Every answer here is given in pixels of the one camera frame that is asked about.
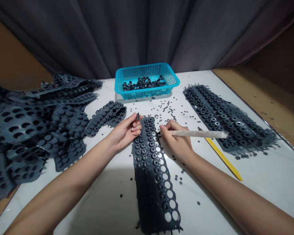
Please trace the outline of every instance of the cardboard wall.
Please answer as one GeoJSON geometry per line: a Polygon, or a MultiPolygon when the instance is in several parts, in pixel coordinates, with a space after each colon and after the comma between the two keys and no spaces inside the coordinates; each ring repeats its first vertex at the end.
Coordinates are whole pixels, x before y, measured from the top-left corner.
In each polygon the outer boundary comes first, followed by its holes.
{"type": "Polygon", "coordinates": [[[0,22],[0,86],[9,90],[40,87],[52,75],[0,22]]]}
{"type": "Polygon", "coordinates": [[[247,66],[294,95],[294,23],[247,66]]]}

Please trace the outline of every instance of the blue plastic basket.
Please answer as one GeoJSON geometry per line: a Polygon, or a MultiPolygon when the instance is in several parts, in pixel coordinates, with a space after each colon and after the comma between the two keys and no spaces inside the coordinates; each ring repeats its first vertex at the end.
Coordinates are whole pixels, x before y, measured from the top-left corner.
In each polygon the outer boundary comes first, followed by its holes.
{"type": "Polygon", "coordinates": [[[177,78],[170,65],[167,63],[149,64],[135,67],[127,67],[118,69],[115,74],[115,86],[114,90],[120,94],[123,99],[136,99],[147,96],[156,96],[168,94],[172,91],[173,87],[180,84],[180,80],[177,78]],[[123,83],[132,81],[136,84],[139,77],[149,77],[151,81],[156,81],[159,76],[162,75],[165,86],[146,88],[133,91],[123,91],[123,83]]]}

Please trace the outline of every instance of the white table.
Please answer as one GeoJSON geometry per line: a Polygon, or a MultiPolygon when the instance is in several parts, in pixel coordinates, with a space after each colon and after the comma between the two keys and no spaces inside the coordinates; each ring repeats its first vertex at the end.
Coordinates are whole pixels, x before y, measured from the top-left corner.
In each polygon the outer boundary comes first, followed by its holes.
{"type": "MultiPolygon", "coordinates": [[[[174,88],[171,94],[165,97],[156,97],[154,100],[151,98],[144,101],[138,100],[138,102],[117,99],[118,96],[114,91],[115,79],[105,80],[103,87],[95,91],[99,94],[98,100],[89,104],[85,112],[91,118],[97,109],[104,106],[109,100],[115,100],[124,103],[127,107],[126,117],[133,112],[152,116],[161,114],[161,118],[156,119],[155,122],[158,128],[159,124],[166,124],[165,120],[172,119],[167,109],[162,112],[163,108],[167,106],[166,103],[172,101],[170,106],[175,109],[174,115],[180,124],[187,126],[190,130],[197,130],[198,126],[206,130],[207,128],[202,122],[197,122],[200,118],[182,93],[188,84],[199,83],[208,85],[214,93],[226,101],[231,101],[246,112],[258,125],[268,128],[266,123],[211,71],[178,73],[177,76],[181,84],[174,88]],[[162,108],[159,107],[161,103],[165,103],[162,108]]],[[[86,151],[95,146],[110,131],[111,129],[105,126],[94,138],[86,137],[84,139],[87,145],[86,151]]],[[[191,140],[193,149],[198,154],[234,177],[203,138],[192,137],[191,140]]],[[[271,148],[267,151],[267,156],[258,152],[256,157],[236,160],[230,154],[224,153],[224,155],[240,172],[244,185],[294,217],[294,151],[282,140],[278,140],[278,144],[281,147],[271,148]]],[[[179,205],[181,227],[184,229],[181,234],[242,234],[240,228],[218,201],[186,166],[183,166],[179,160],[173,160],[172,153],[163,142],[161,145],[166,153],[167,166],[179,205]],[[182,177],[182,185],[179,183],[180,180],[174,180],[175,175],[178,175],[178,178],[182,177]]],[[[139,214],[135,180],[130,180],[130,178],[134,179],[133,157],[129,157],[130,154],[131,145],[111,160],[81,201],[57,226],[54,234],[142,234],[140,229],[135,229],[139,221],[139,214]]],[[[46,166],[47,170],[38,180],[22,184],[19,187],[0,217],[0,234],[7,229],[29,201],[59,175],[55,172],[53,159],[49,159],[46,166]]]]}

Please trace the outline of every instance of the curtain fold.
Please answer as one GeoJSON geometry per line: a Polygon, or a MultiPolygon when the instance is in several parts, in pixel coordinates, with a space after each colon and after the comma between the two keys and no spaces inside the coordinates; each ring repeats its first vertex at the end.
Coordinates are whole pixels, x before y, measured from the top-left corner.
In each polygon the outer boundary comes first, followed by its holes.
{"type": "Polygon", "coordinates": [[[294,0],[0,1],[0,21],[52,74],[106,79],[158,62],[242,63],[294,21],[294,0]]]}

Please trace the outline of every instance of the paper-wrapped stick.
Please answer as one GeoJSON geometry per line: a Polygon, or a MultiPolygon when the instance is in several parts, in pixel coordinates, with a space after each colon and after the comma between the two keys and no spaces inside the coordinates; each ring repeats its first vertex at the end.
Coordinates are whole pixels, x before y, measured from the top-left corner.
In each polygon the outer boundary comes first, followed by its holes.
{"type": "Polygon", "coordinates": [[[228,137],[229,132],[223,131],[169,131],[175,136],[193,136],[203,138],[223,138],[228,137]]]}

